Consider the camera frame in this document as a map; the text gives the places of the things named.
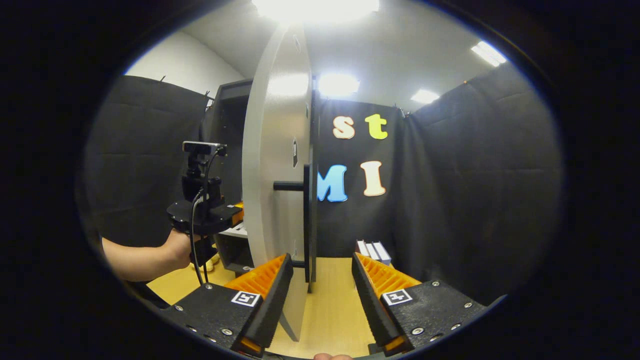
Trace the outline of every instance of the black curtain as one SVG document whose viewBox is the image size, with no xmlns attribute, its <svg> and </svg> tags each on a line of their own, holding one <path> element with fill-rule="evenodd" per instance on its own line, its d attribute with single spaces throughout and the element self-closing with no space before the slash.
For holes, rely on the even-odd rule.
<svg viewBox="0 0 640 360">
<path fill-rule="evenodd" d="M 344 192 L 347 200 L 330 202 L 326 197 L 317 203 L 317 255 L 321 257 L 350 257 L 358 240 L 381 241 L 394 256 L 394 201 L 392 189 L 396 132 L 402 121 L 398 108 L 354 101 L 319 100 L 316 104 L 318 134 L 314 145 L 314 159 L 320 176 L 326 177 L 333 165 L 347 167 L 344 173 Z M 384 139 L 369 134 L 365 118 L 378 114 L 387 121 L 382 131 Z M 333 120 L 351 117 L 355 135 L 337 138 L 333 134 Z M 380 181 L 386 192 L 379 196 L 365 196 L 365 173 L 360 164 L 380 161 Z"/>
<path fill-rule="evenodd" d="M 483 304 L 508 293 L 541 259 L 559 214 L 561 150 L 535 89 L 502 64 L 396 134 L 396 267 Z"/>
<path fill-rule="evenodd" d="M 93 124 L 83 174 L 100 235 L 125 246 L 160 246 L 166 209 L 182 198 L 187 155 L 207 99 L 169 83 L 122 76 Z"/>
</svg>

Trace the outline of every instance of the orange object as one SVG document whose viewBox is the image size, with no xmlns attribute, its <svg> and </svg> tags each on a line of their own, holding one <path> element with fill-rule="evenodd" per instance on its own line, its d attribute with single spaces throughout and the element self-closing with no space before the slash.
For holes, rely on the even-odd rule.
<svg viewBox="0 0 640 360">
<path fill-rule="evenodd" d="M 247 338 L 242 338 L 240 340 L 240 344 L 242 344 L 244 347 L 246 347 L 247 349 L 255 352 L 255 353 L 260 353 L 262 351 L 262 348 L 260 347 L 260 345 L 254 343 L 253 341 L 247 339 Z"/>
<path fill-rule="evenodd" d="M 278 256 L 268 263 L 258 266 L 250 272 L 229 281 L 225 287 L 260 294 L 263 300 L 266 299 L 286 255 L 287 254 Z"/>
<path fill-rule="evenodd" d="M 385 345 L 385 351 L 386 352 L 393 351 L 393 349 L 399 347 L 402 344 L 404 344 L 404 339 L 402 338 L 402 336 L 398 336 L 397 338 L 393 339 L 390 343 Z"/>
<path fill-rule="evenodd" d="M 368 258 L 360 253 L 356 253 L 356 255 L 364 267 L 365 273 L 378 299 L 380 299 L 383 293 L 422 284 L 413 277 L 403 274 L 379 261 Z"/>
<path fill-rule="evenodd" d="M 242 210 L 231 218 L 232 227 L 236 226 L 238 223 L 240 223 L 240 221 L 244 220 L 244 202 L 238 202 L 234 206 L 237 208 L 242 208 Z"/>
</svg>

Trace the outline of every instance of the foam letter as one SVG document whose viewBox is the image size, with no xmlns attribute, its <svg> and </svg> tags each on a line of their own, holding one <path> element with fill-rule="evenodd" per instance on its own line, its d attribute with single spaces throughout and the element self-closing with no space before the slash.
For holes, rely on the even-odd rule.
<svg viewBox="0 0 640 360">
<path fill-rule="evenodd" d="M 372 138 L 378 140 L 387 138 L 387 132 L 382 131 L 382 125 L 387 125 L 387 121 L 380 118 L 380 114 L 371 115 L 364 120 L 369 123 L 369 134 Z"/>
<path fill-rule="evenodd" d="M 383 188 L 380 183 L 381 166 L 382 163 L 380 161 L 367 161 L 360 164 L 360 167 L 364 170 L 364 178 L 367 181 L 367 188 L 364 190 L 365 196 L 380 196 L 387 192 L 387 189 Z"/>
<path fill-rule="evenodd" d="M 326 199 L 330 202 L 347 200 L 347 195 L 344 193 L 345 171 L 347 171 L 346 166 L 333 165 L 329 168 L 329 171 L 326 172 L 326 177 L 324 178 L 320 175 L 320 172 L 318 172 L 318 201 L 323 201 L 327 192 L 329 192 L 329 196 Z"/>
<path fill-rule="evenodd" d="M 338 139 L 350 139 L 356 135 L 355 129 L 351 127 L 353 119 L 345 116 L 338 116 L 333 120 L 333 135 Z"/>
</svg>

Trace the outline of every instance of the blue letter m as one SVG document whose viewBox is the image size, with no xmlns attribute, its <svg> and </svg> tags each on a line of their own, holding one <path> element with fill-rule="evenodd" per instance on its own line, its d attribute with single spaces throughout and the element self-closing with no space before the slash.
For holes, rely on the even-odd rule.
<svg viewBox="0 0 640 360">
<path fill-rule="evenodd" d="M 347 167 L 344 165 L 334 165 L 326 172 L 326 177 L 322 177 L 318 172 L 318 201 L 323 201 L 326 193 L 329 192 L 327 200 L 330 202 L 340 202 L 347 199 L 344 193 L 344 173 Z"/>
</svg>

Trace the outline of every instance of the wooden table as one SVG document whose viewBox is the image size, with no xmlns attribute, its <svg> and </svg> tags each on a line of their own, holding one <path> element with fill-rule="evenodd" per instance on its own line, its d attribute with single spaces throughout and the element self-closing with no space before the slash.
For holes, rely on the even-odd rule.
<svg viewBox="0 0 640 360">
<path fill-rule="evenodd" d="M 235 278 L 220 261 L 209 273 L 209 282 L 224 285 Z M 369 355 L 374 342 L 360 297 L 351 276 L 351 258 L 318 258 L 317 282 L 307 294 L 300 341 L 295 342 L 280 324 L 267 351 L 312 359 L 320 352 L 351 357 Z M 195 270 L 176 270 L 148 284 L 169 304 L 175 304 L 198 287 Z"/>
</svg>

